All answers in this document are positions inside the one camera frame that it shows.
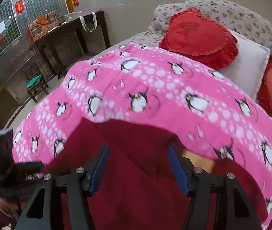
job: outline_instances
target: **white pillow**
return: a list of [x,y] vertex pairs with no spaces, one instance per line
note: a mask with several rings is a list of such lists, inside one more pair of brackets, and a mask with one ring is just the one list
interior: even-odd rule
[[269,61],[270,49],[239,33],[230,32],[238,41],[236,46],[239,52],[235,60],[219,72],[255,100]]

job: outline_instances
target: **bed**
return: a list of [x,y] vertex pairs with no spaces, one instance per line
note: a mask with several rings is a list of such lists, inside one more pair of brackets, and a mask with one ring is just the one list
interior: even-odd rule
[[[272,120],[227,78],[158,48],[171,16],[189,7],[199,8],[206,17],[272,53],[272,24],[238,4],[186,0],[160,5],[146,32],[69,70],[61,86],[14,129],[14,159],[49,163],[81,117],[96,123],[115,118],[164,128],[200,156],[223,156],[244,167],[266,198],[268,217],[262,224],[266,229],[272,219]],[[184,69],[174,71],[174,63],[180,62]],[[209,88],[204,81],[209,81]]]

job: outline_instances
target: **red sign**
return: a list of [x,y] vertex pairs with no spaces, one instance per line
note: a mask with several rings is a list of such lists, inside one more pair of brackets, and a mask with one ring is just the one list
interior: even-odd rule
[[76,6],[78,6],[78,5],[79,5],[78,0],[72,0],[72,2],[73,2],[74,7],[76,7]]
[[14,4],[14,6],[17,14],[22,13],[25,10],[23,0],[19,0],[16,4]]

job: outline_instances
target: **blue gripper pad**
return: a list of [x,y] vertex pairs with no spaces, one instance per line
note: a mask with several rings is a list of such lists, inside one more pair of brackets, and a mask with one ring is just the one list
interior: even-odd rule
[[184,169],[179,162],[178,157],[175,154],[175,151],[173,150],[172,146],[169,146],[168,149],[168,160],[170,162],[170,166],[172,168],[172,172],[174,175],[174,178],[176,180],[176,183],[179,187],[179,190],[185,195],[188,196],[189,189],[188,189],[188,180],[187,176],[184,172]]
[[100,187],[108,161],[109,161],[109,147],[106,146],[91,176],[91,185],[89,188],[89,193],[92,196],[94,195],[95,192],[98,191]]

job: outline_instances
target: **green cloth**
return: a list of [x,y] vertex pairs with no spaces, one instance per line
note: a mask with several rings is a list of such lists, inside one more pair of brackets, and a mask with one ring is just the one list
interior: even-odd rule
[[30,87],[34,86],[34,84],[36,84],[41,79],[41,77],[42,77],[42,75],[40,74],[40,75],[32,78],[30,80],[30,82],[28,83],[27,88],[30,88]]

